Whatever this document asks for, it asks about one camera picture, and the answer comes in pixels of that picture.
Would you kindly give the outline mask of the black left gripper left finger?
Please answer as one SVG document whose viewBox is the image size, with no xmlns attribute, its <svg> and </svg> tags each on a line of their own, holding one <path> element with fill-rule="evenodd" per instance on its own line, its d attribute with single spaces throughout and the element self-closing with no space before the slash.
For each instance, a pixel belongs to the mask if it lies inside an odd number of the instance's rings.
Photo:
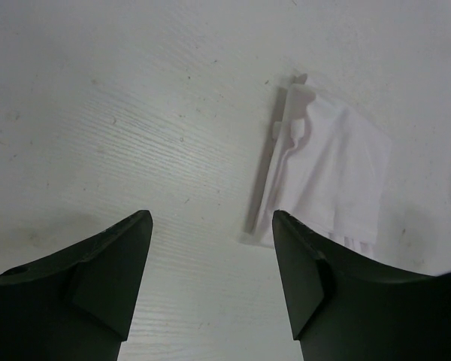
<svg viewBox="0 0 451 361">
<path fill-rule="evenodd" d="M 0 360 L 115 360 L 128 339 L 153 219 L 103 232 L 0 274 Z"/>
</svg>

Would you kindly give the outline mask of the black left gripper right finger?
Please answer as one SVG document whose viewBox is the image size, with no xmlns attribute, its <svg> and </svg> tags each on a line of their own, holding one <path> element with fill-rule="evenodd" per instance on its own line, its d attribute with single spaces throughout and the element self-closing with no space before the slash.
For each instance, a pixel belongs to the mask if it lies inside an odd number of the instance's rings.
<svg viewBox="0 0 451 361">
<path fill-rule="evenodd" d="M 293 338 L 305 360 L 451 360 L 451 272 L 382 264 L 285 211 L 272 220 Z"/>
</svg>

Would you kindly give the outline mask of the white tank top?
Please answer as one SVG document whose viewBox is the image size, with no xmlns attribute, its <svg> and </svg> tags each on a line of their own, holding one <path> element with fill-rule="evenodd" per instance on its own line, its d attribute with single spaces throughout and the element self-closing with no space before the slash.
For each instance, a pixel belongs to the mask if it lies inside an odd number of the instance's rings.
<svg viewBox="0 0 451 361">
<path fill-rule="evenodd" d="M 273 213 L 282 210 L 314 232 L 372 257 L 392 147 L 389 137 L 302 74 L 286 90 L 271 141 L 246 241 L 273 247 Z"/>
</svg>

